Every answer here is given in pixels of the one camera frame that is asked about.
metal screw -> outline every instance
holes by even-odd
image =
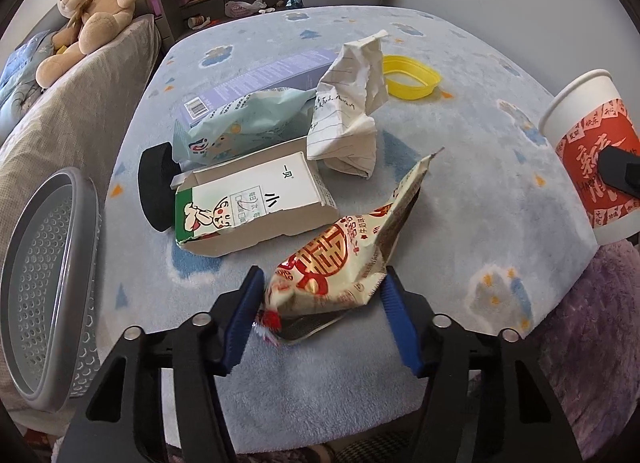
[[[198,313],[191,319],[194,326],[206,326],[209,322],[211,322],[209,313]]]
[[[439,328],[448,328],[451,326],[451,319],[446,315],[436,315],[433,317],[433,323]]]
[[[502,338],[507,342],[517,342],[520,340],[520,335],[514,329],[506,329],[502,332]]]
[[[124,338],[127,340],[135,340],[142,333],[140,326],[130,326],[124,331]]]

plastic bag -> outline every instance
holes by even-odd
[[[174,162],[212,166],[305,136],[315,96],[315,88],[256,91],[216,109],[190,130],[176,120]]]
[[[225,15],[230,18],[245,18],[257,14],[259,10],[267,7],[267,3],[262,0],[255,0],[253,3],[244,1],[229,1],[225,5]]]

red and white paper cup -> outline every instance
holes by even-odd
[[[598,155],[605,147],[640,151],[640,140],[608,71],[594,69],[560,91],[540,120],[540,133],[574,182],[599,245],[640,231],[640,200],[605,185],[598,173]]]

cartoon character print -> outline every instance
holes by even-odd
[[[201,209],[189,202],[184,207],[184,229],[188,232],[196,231],[200,226],[213,225],[217,229],[232,226],[233,216],[229,198],[223,198],[213,210]]]
[[[231,149],[233,148],[233,140],[228,139],[226,135],[220,135],[211,146],[210,154],[213,160],[225,160],[233,156]]]
[[[196,154],[204,154],[204,151],[209,147],[209,140],[207,138],[201,138],[196,142],[192,142],[189,144],[189,148],[193,153]]]

barcode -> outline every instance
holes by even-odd
[[[204,114],[209,111],[207,106],[204,104],[200,97],[196,97],[193,100],[189,100],[184,107],[187,108],[187,111],[191,115],[192,119],[200,118]]]

